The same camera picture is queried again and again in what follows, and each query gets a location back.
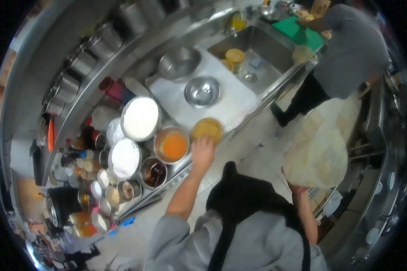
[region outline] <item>yellow container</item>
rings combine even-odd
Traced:
[[[234,64],[233,73],[241,72],[241,64],[244,61],[244,53],[239,49],[230,49],[226,52],[226,59]]]

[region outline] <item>wall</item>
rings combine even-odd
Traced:
[[[46,205],[45,198],[38,194],[41,192],[40,187],[35,185],[33,178],[18,178],[17,182],[23,219],[42,222],[42,213],[46,210]]]

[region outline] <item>flour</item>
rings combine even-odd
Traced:
[[[124,115],[124,133],[134,140],[147,138],[157,126],[158,114],[157,103],[149,97],[131,101]]]
[[[112,171],[121,179],[129,179],[136,172],[140,160],[138,145],[131,139],[119,140],[111,150]]]

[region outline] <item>orange sauce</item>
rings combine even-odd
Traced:
[[[179,160],[187,151],[187,139],[183,134],[171,133],[164,139],[162,149],[168,159]]]

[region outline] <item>metal pot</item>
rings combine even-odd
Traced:
[[[62,114],[63,112],[64,107],[65,107],[64,101],[58,98],[51,98],[47,103],[45,111],[51,115],[60,116],[60,114]]]
[[[116,191],[119,193],[121,200],[127,202],[139,197],[142,193],[142,188],[135,180],[120,181],[116,186]]]
[[[69,59],[69,68],[82,76],[88,75],[95,67],[96,59],[85,51],[81,45],[75,54]]]
[[[100,26],[95,34],[88,41],[88,48],[99,58],[108,59],[112,57],[122,46],[124,41],[114,30],[111,22]]]
[[[149,28],[149,23],[138,3],[123,3],[120,5],[119,16],[134,34],[143,33]]]
[[[62,72],[52,87],[53,97],[70,104],[76,98],[78,88],[80,88],[80,82]]]
[[[107,234],[110,229],[110,221],[98,212],[91,214],[92,224],[98,233]]]

